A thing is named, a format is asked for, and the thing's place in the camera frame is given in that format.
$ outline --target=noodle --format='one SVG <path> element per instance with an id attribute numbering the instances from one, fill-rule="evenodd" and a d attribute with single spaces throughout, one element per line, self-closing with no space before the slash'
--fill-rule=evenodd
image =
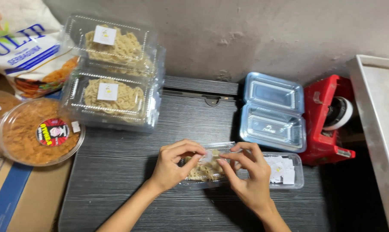
<path id="1" fill-rule="evenodd" d="M 149 56 L 142 53 L 142 46 L 136 36 L 131 32 L 122 35 L 120 28 L 114 27 L 114 29 L 117 31 L 114 45 L 93 42 L 94 31 L 86 33 L 86 49 L 89 58 L 123 64 L 127 67 L 106 68 L 110 72 L 133 76 L 150 76 L 153 70 L 153 63 L 150 61 Z"/>
<path id="2" fill-rule="evenodd" d="M 100 83 L 118 84 L 117 100 L 97 100 L 98 88 Z M 127 111 L 139 111 L 144 102 L 143 90 L 140 87 L 132 88 L 123 82 L 112 79 L 100 78 L 89 80 L 89 85 L 84 90 L 84 101 L 87 106 L 92 106 L 94 111 L 102 111 L 112 115 L 126 115 Z"/>
<path id="3" fill-rule="evenodd" d="M 209 163 L 198 163 L 196 167 L 190 170 L 187 176 L 188 180 L 217 180 L 223 177 L 223 169 L 216 161 L 219 159 L 220 152 L 218 150 L 212 150 L 212 161 Z M 185 157 L 185 163 L 187 163 L 192 157 Z"/>

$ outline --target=flour bag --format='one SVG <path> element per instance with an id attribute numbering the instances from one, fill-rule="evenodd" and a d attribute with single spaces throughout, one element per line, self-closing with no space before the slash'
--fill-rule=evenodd
<path id="1" fill-rule="evenodd" d="M 77 57 L 59 51 L 63 27 L 41 0 L 0 0 L 0 73 L 17 98 L 61 88 Z"/>

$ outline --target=forearm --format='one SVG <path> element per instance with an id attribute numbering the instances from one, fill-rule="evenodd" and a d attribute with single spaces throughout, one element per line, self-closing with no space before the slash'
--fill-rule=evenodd
<path id="1" fill-rule="evenodd" d="M 266 232 L 290 232 L 288 225 L 280 216 L 273 200 L 264 212 L 255 212 L 263 223 Z"/>
<path id="2" fill-rule="evenodd" d="M 161 194 L 155 185 L 146 181 L 139 190 L 120 207 L 97 232 L 130 231 L 144 210 Z"/>

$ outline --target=wood grain surface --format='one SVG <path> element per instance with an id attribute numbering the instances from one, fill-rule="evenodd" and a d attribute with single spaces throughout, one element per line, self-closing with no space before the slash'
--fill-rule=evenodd
<path id="1" fill-rule="evenodd" d="M 163 95 L 151 134 L 87 128 L 77 152 L 59 220 L 59 231 L 94 231 L 151 176 L 162 145 L 183 138 L 200 143 L 238 141 L 236 102 L 207 105 L 202 98 Z M 272 190 L 292 231 L 328 231 L 318 168 L 304 167 L 300 190 Z M 177 186 L 158 197 L 133 231 L 263 231 L 261 222 L 229 187 Z"/>

